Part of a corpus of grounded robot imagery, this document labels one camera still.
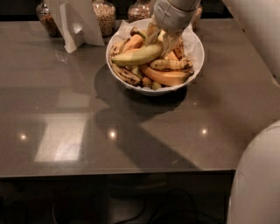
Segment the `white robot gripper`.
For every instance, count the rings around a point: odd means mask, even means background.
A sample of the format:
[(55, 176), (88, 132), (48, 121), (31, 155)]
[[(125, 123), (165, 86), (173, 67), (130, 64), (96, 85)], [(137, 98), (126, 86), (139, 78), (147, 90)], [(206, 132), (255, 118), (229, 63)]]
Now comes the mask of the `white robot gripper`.
[(165, 33), (162, 36), (164, 50), (161, 57), (173, 52), (179, 38), (182, 38), (181, 33), (173, 33), (182, 32), (191, 23), (199, 5), (200, 0), (156, 0), (153, 6), (156, 23), (148, 24), (145, 45), (153, 44), (162, 29)]

